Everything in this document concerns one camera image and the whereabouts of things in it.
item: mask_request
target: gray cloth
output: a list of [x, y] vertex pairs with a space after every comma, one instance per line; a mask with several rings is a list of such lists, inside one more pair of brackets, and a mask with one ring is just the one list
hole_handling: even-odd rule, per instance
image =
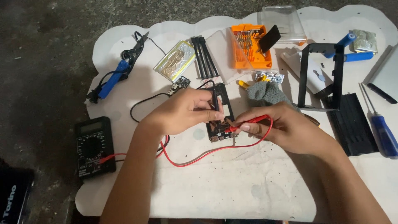
[[287, 96], [279, 89], [277, 83], [272, 82], [257, 82], [256, 84], [247, 88], [249, 106], [271, 106], [276, 103], [285, 101], [291, 104], [297, 111], [300, 108], [292, 103]]

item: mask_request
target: left hand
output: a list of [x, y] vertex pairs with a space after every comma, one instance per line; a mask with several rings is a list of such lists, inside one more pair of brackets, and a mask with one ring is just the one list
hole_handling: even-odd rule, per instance
[[211, 100], [211, 91], [181, 89], [148, 114], [139, 126], [161, 135], [176, 135], [202, 122], [223, 121], [221, 100], [217, 97], [220, 112], [212, 109]]

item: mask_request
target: hand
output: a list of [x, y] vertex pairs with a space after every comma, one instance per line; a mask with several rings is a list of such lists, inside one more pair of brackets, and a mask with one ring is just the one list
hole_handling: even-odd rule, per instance
[[334, 138], [295, 111], [286, 102], [266, 107], [255, 107], [242, 113], [234, 122], [234, 126], [242, 124], [240, 129], [235, 132], [239, 133], [243, 130], [263, 137], [269, 126], [244, 122], [264, 114], [268, 114], [273, 119], [273, 126], [266, 139], [286, 151], [319, 155], [331, 147], [341, 148]]
[[221, 100], [217, 97], [218, 112], [212, 109], [211, 99], [211, 91], [181, 89], [146, 116], [140, 126], [150, 127], [162, 135], [176, 135], [202, 122], [223, 121]]

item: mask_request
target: gray floor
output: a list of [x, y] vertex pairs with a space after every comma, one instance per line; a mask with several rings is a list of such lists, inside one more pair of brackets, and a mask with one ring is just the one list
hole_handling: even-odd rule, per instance
[[289, 4], [329, 10], [366, 4], [398, 24], [396, 0], [225, 0], [218, 7], [211, 0], [1, 0], [0, 157], [36, 171], [28, 223], [68, 223], [81, 184], [73, 125], [88, 119], [83, 102], [97, 75], [91, 58], [99, 35], [118, 25], [243, 18], [262, 6]]

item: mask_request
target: black plastic frame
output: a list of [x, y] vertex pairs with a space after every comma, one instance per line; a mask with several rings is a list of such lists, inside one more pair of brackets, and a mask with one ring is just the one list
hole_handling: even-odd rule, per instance
[[[309, 53], [335, 53], [332, 102], [329, 108], [315, 108], [305, 105]], [[298, 88], [297, 106], [302, 110], [333, 111], [340, 109], [341, 90], [343, 86], [344, 46], [334, 43], [310, 43], [301, 53], [300, 86]]]

